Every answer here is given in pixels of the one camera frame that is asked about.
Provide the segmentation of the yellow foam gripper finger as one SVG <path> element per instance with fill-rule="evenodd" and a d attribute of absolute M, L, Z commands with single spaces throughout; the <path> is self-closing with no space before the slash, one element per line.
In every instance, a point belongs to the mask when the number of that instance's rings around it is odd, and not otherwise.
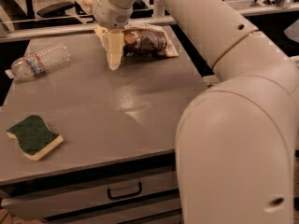
<path fill-rule="evenodd" d="M 80 5 L 82 10 L 86 14 L 92 14 L 93 13 L 93 9 L 92 9 L 92 1 L 93 0 L 75 0 L 75 1 Z"/>
<path fill-rule="evenodd" d="M 107 31 L 107 62 L 111 70 L 117 70 L 121 65 L 124 45 L 124 34 L 121 29 L 111 29 Z"/>

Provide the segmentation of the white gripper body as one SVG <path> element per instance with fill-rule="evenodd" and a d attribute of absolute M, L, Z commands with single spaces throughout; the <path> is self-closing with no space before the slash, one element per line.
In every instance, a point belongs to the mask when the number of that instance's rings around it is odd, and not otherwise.
<path fill-rule="evenodd" d="M 133 12 L 133 0 L 92 0 L 93 16 L 100 26 L 118 29 L 126 25 Z"/>

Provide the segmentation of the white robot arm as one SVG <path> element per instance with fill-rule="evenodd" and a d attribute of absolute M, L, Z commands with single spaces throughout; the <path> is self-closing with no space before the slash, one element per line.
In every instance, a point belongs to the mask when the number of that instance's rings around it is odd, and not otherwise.
<path fill-rule="evenodd" d="M 77 0 L 110 31 L 135 0 Z M 185 224 L 292 224 L 299 70 L 221 0 L 160 0 L 219 82 L 194 98 L 176 135 Z"/>

